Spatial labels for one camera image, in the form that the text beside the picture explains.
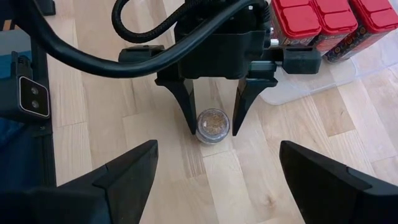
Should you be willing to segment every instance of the plastic storage bin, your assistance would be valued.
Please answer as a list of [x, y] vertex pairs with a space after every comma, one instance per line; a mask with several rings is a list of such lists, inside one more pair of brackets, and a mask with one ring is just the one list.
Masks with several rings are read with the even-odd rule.
[[[390, 2], [398, 11], [398, 0], [390, 0]], [[372, 46], [344, 62], [330, 64], [323, 61], [316, 75], [289, 75], [278, 68], [275, 72], [275, 78], [279, 81], [278, 85], [265, 89], [260, 96], [269, 104], [282, 105], [350, 83], [357, 78], [376, 73], [395, 64], [398, 64], [398, 30], [390, 32]]]

